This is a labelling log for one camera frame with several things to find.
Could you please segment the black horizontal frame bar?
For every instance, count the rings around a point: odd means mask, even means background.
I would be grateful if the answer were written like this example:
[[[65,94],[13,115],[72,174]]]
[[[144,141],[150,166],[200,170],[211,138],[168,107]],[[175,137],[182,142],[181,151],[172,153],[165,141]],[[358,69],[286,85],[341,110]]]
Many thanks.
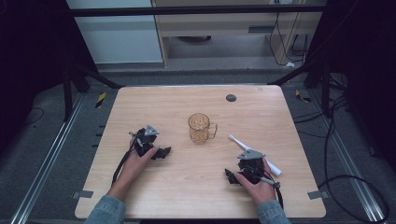
[[[314,5],[242,5],[242,6],[191,6],[191,7],[123,7],[69,9],[64,14],[73,17],[151,16],[235,13],[322,12],[325,4]]]

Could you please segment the white electric toothbrush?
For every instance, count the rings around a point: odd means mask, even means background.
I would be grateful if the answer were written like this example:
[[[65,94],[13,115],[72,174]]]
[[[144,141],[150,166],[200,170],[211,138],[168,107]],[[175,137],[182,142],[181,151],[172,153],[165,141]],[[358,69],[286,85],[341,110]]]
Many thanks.
[[[244,150],[244,152],[238,156],[238,159],[240,159],[240,160],[256,160],[256,159],[262,159],[265,157],[264,153],[247,146],[246,144],[244,144],[243,142],[241,142],[237,138],[235,138],[233,135],[230,134],[229,138],[231,140],[235,141],[235,143]],[[272,164],[270,161],[268,161],[267,164],[269,165],[270,170],[273,175],[280,176],[282,174],[282,171],[278,167],[276,167],[274,164]]]

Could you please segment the dark curtain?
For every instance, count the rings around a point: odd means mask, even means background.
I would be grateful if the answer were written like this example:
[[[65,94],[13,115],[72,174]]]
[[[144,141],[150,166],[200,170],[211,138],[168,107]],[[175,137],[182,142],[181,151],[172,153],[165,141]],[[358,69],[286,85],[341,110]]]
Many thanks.
[[[96,66],[76,21],[48,15],[67,10],[66,0],[0,0],[0,158],[42,91],[63,82],[58,34],[77,64]]]
[[[396,172],[396,0],[327,0],[310,47],[347,77],[346,98]]]

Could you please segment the white cabinet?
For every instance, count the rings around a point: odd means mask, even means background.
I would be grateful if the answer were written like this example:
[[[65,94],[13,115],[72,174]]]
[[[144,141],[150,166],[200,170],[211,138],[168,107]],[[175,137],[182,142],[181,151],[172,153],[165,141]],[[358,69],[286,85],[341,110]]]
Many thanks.
[[[152,7],[150,0],[66,0],[71,9]],[[96,64],[161,63],[153,16],[76,17]]]

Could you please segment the person's right hand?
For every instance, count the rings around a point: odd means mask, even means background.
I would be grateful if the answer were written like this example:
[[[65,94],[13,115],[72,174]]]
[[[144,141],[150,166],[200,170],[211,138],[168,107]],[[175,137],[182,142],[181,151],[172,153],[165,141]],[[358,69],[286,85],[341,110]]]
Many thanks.
[[[262,181],[257,184],[252,184],[239,173],[235,173],[234,176],[250,195],[256,206],[276,199],[276,190],[272,185]]]

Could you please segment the aluminium floor rail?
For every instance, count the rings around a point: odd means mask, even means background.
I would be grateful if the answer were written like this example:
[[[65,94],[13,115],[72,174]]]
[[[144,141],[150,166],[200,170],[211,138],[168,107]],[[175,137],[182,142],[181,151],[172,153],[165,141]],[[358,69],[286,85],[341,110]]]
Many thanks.
[[[73,124],[75,123],[84,98],[85,93],[77,94],[76,101],[72,104],[72,112],[70,116],[63,122],[59,132],[51,144],[51,147],[49,148],[48,154],[46,155],[38,172],[35,175],[34,181],[32,182],[18,209],[10,220],[10,224],[25,224],[28,220],[38,196],[40,195],[48,180],[52,167],[56,162],[59,153],[63,149],[64,142],[67,139]]]
[[[347,147],[344,144],[339,132],[336,131],[334,125],[334,109],[342,104],[345,99],[338,98],[334,101],[334,104],[330,106],[330,110],[332,112],[331,116],[328,118],[323,110],[321,109],[321,101],[319,98],[319,94],[315,91],[309,91],[311,95],[311,99],[313,104],[319,111],[320,118],[328,129],[325,136],[325,146],[324,146],[324,183],[323,185],[328,189],[329,195],[332,197],[333,201],[349,216],[354,219],[360,221],[361,223],[366,224],[388,224],[389,217],[389,206],[388,203],[383,200],[382,204],[385,206],[385,210],[382,210],[380,204],[375,198],[375,188],[370,186],[370,182],[366,181],[356,163],[352,160],[350,154],[347,151]],[[342,175],[336,175],[333,177],[329,177],[329,161],[328,161],[328,152],[329,152],[329,143],[332,143],[332,148],[337,154],[343,168],[344,173]],[[361,207],[365,213],[364,217],[360,217],[356,214],[353,214],[349,211],[344,205],[342,205],[335,197],[331,183],[333,181],[340,181],[341,179],[347,179],[352,188],[354,189],[355,194],[358,197],[358,200],[361,204]]]

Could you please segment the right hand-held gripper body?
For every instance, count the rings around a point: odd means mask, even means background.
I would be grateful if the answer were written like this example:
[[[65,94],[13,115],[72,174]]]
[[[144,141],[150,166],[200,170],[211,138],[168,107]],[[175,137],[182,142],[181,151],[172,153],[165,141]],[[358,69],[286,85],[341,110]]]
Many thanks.
[[[255,150],[247,150],[238,156],[241,174],[252,184],[259,182],[268,183],[271,186],[275,182],[265,174],[264,164],[262,159],[264,155]]]

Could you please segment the person's left hand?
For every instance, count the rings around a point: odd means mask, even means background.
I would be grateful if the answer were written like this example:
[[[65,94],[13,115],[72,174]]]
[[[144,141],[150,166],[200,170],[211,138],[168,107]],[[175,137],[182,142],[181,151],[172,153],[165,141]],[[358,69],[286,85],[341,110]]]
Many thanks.
[[[158,148],[153,147],[142,157],[140,157],[135,150],[132,151],[126,162],[123,164],[116,183],[121,184],[125,188],[129,188],[134,180],[140,176],[157,151]]]

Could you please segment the black metal stand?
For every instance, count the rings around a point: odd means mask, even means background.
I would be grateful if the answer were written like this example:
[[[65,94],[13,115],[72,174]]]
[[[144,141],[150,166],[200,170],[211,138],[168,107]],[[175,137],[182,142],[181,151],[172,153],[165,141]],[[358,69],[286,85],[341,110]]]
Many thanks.
[[[304,80],[304,86],[308,89],[315,88],[321,83],[321,109],[329,118],[332,114],[330,110],[330,88],[331,88],[331,67],[330,63],[325,59],[307,60],[305,64],[296,68],[287,75],[269,82],[269,85],[281,86],[293,78],[307,73]]]
[[[63,86],[64,86],[64,121],[68,121],[73,113],[72,85],[78,89],[78,92],[87,92],[90,85],[85,76],[105,84],[111,89],[120,89],[122,85],[117,84],[103,76],[79,64],[68,64],[63,70]]]

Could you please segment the grey tape piece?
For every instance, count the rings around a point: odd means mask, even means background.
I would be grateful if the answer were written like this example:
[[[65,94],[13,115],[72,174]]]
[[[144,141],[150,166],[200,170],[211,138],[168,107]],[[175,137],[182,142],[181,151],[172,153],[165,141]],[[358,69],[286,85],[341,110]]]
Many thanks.
[[[93,191],[90,190],[81,190],[81,191],[75,191],[72,194],[73,199],[79,199],[79,198],[91,198],[93,195]]]
[[[310,191],[307,193],[308,197],[310,200],[315,200],[315,199],[327,199],[329,197],[329,194],[326,190],[324,191]]]

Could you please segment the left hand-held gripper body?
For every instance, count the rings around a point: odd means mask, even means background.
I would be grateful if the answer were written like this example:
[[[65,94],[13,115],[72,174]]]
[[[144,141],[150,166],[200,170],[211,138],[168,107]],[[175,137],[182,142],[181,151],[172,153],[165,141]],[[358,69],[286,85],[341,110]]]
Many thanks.
[[[140,129],[134,135],[134,149],[140,157],[144,156],[151,148],[153,148],[153,143],[158,134],[159,132],[148,124],[146,128]]]

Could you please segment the wooden shelf unit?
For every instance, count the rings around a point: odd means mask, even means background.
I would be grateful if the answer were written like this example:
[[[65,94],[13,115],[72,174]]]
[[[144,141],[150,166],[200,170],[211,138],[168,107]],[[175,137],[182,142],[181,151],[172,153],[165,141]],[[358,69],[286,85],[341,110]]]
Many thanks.
[[[155,7],[314,5],[327,0],[150,0]],[[155,18],[162,38],[205,35],[266,35],[278,63],[289,60],[298,35],[312,35],[319,12],[159,15]]]

